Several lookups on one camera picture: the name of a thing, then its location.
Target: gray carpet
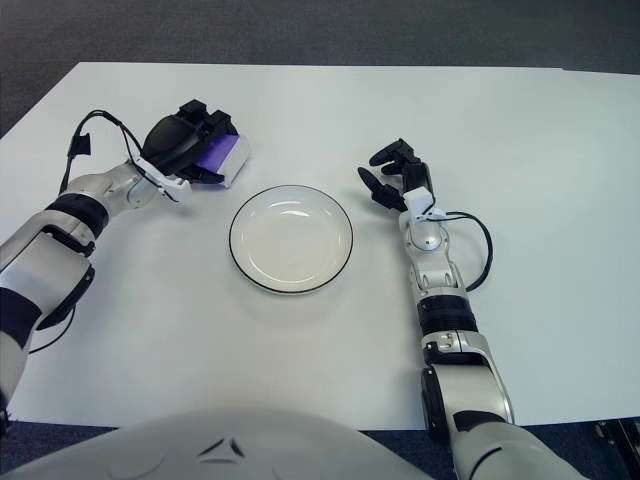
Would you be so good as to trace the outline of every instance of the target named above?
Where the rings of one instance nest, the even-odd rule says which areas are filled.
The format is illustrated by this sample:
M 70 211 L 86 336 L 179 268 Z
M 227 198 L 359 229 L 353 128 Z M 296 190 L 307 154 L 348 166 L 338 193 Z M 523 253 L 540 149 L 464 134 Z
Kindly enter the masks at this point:
M 562 67 L 640 73 L 640 0 L 0 0 L 0 136 L 79 61 Z M 591 478 L 624 478 L 593 426 L 532 427 Z M 2 470 L 101 433 L 17 424 Z M 438 478 L 423 432 L 369 432 Z

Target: black cable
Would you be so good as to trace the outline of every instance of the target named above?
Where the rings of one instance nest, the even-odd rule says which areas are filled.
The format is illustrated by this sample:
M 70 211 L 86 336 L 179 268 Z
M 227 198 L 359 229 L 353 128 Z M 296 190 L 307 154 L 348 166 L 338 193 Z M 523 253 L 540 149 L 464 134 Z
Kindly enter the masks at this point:
M 436 206 L 436 197 L 435 197 L 435 195 L 433 195 L 433 194 L 431 194 L 431 196 L 433 197 L 433 202 L 431 202 L 431 205 L 429 205 L 429 206 L 424 210 L 424 212 L 422 212 L 422 215 L 426 215 L 426 214 L 427 214 L 427 212 L 428 212 L 429 210 L 431 210 L 433 207 L 435 207 L 435 206 Z
M 142 147 L 140 146 L 140 142 L 138 142 L 138 139 L 135 137 L 133 133 L 131 133 L 131 130 L 129 130 L 124 123 L 122 123 L 120 120 L 118 120 L 116 117 L 111 115 L 106 110 L 92 110 L 80 121 L 80 123 L 76 127 L 75 132 L 73 133 L 73 137 L 71 137 L 71 145 L 69 147 L 69 152 L 67 154 L 67 165 L 64 171 L 64 175 L 62 177 L 62 182 L 60 182 L 59 193 L 64 192 L 69 185 L 69 175 L 71 174 L 71 164 L 73 163 L 73 160 L 77 155 L 77 153 L 73 151 L 74 142 L 76 141 L 77 138 L 80 137 L 80 133 L 82 133 L 82 128 L 84 127 L 85 123 L 87 123 L 89 120 L 91 120 L 94 117 L 102 117 L 108 120 L 109 122 L 113 123 L 118 128 L 120 128 L 120 131 L 124 136 L 125 144 L 127 146 L 127 152 L 129 153 L 129 158 L 132 161 L 133 161 L 133 155 L 131 154 L 131 148 L 129 146 L 129 141 L 127 140 L 127 136 L 131 138 L 131 140 L 133 140 L 133 143 L 136 145 L 136 148 L 138 149 L 138 151 L 142 153 Z
M 62 332 L 60 332 L 60 335 L 58 335 L 56 338 L 54 338 L 53 340 L 51 340 L 49 343 L 38 347 L 38 348 L 34 348 L 33 350 L 29 350 L 29 355 L 33 354 L 33 353 L 38 353 L 42 350 L 44 350 L 45 348 L 49 348 L 51 345 L 53 345 L 54 343 L 56 343 L 58 340 L 60 340 L 65 333 L 67 333 L 67 330 L 69 330 L 69 327 L 71 326 L 71 322 L 73 322 L 73 318 L 76 316 L 76 307 L 74 305 L 73 310 L 71 310 L 71 316 L 69 317 L 69 321 L 67 322 L 67 326 L 64 327 L 64 330 L 62 330 Z
M 449 215 L 457 215 L 457 216 L 455 218 L 438 218 L 438 219 L 427 219 L 427 220 L 429 220 L 430 222 L 446 222 L 449 220 L 462 220 L 463 218 L 473 220 L 482 229 L 482 233 L 484 233 L 484 238 L 487 241 L 487 261 L 484 264 L 484 268 L 482 269 L 482 273 L 480 274 L 480 276 L 476 278 L 476 280 L 466 288 L 467 292 L 471 292 L 476 288 L 478 288 L 480 285 L 482 285 L 484 281 L 487 279 L 487 277 L 489 276 L 489 271 L 491 270 L 491 264 L 493 263 L 493 242 L 491 241 L 491 233 L 489 233 L 489 229 L 485 226 L 484 223 L 480 221 L 478 217 L 471 215 L 470 213 L 447 212 L 447 216 Z

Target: white plate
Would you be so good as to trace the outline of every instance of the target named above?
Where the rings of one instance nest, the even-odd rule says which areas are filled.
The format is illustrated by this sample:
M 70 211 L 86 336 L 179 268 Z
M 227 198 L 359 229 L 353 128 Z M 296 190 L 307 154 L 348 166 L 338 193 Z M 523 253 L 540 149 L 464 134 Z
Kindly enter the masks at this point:
M 353 245 L 349 217 L 320 190 L 273 187 L 251 197 L 236 213 L 229 248 L 238 268 L 278 293 L 302 293 L 333 280 Z

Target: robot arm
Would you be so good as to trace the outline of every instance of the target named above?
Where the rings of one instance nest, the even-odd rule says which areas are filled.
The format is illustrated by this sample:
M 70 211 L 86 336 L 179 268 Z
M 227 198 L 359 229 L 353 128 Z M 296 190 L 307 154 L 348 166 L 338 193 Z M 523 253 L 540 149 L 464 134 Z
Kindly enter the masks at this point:
M 233 137 L 233 145 L 228 148 L 227 141 L 221 153 L 217 142 L 225 137 Z M 0 246 L 3 412 L 22 375 L 34 331 L 64 320 L 89 288 L 95 273 L 89 256 L 107 224 L 124 211 L 144 207 L 158 194 L 184 200 L 191 191 L 189 181 L 228 185 L 248 149 L 228 115 L 209 115 L 206 105 L 193 100 L 154 127 L 141 153 L 108 172 L 75 179 Z M 207 153 L 222 157 L 210 170 L 206 163 L 197 165 L 206 162 Z
M 425 425 L 434 441 L 450 445 L 458 478 L 583 478 L 514 424 L 509 396 L 467 297 L 467 291 L 486 277 L 491 258 L 483 277 L 465 288 L 449 258 L 450 239 L 443 226 L 447 219 L 463 217 L 435 208 L 426 165 L 402 139 L 378 152 L 369 163 L 386 163 L 384 174 L 403 176 L 401 195 L 368 170 L 358 170 L 374 201 L 401 212 L 400 234 L 410 260 L 409 278 L 423 334 Z M 484 226 L 483 230 L 490 242 Z

